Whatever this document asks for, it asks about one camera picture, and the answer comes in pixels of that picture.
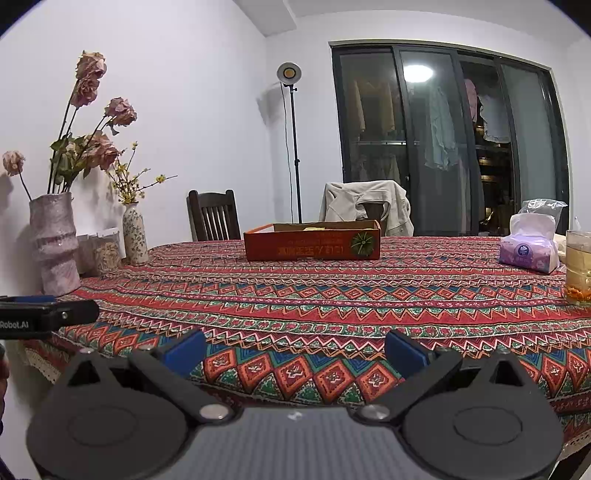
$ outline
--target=green plant graphic on box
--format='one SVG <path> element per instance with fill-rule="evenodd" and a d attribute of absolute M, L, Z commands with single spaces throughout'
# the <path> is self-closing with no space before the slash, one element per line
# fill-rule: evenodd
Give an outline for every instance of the green plant graphic on box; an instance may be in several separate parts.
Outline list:
<path fill-rule="evenodd" d="M 374 252 L 374 237 L 368 232 L 359 232 L 351 239 L 351 250 L 358 257 L 368 257 Z"/>

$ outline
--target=purple tissue package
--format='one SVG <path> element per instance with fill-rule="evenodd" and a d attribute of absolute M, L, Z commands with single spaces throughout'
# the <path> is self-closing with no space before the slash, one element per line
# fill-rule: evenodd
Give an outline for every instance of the purple tissue package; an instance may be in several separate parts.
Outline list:
<path fill-rule="evenodd" d="M 509 229 L 511 234 L 501 238 L 499 262 L 542 273 L 551 273 L 558 267 L 554 217 L 518 213 L 511 217 Z"/>

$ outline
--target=cardboard box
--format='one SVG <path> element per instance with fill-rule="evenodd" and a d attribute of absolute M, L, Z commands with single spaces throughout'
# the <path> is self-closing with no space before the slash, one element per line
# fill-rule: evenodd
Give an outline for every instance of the cardboard box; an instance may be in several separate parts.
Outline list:
<path fill-rule="evenodd" d="M 308 227 L 326 230 L 307 230 Z M 244 233 L 246 258 L 250 261 L 377 260 L 379 223 L 357 222 L 270 223 Z"/>

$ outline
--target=glass of tea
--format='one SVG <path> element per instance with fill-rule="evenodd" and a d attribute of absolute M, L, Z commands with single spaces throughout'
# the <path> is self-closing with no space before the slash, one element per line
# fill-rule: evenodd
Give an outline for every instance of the glass of tea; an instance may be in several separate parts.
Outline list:
<path fill-rule="evenodd" d="M 591 232 L 566 232 L 566 283 L 564 298 L 591 307 Z"/>

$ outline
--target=pink garment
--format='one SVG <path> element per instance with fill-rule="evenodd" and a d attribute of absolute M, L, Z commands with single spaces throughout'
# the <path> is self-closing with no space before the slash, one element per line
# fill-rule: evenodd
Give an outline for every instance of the pink garment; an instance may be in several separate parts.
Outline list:
<path fill-rule="evenodd" d="M 466 91 L 468 92 L 470 115 L 472 116 L 472 121 L 475 122 L 478 117 L 478 95 L 476 94 L 476 87 L 470 79 L 464 79 L 464 82 L 466 82 Z"/>

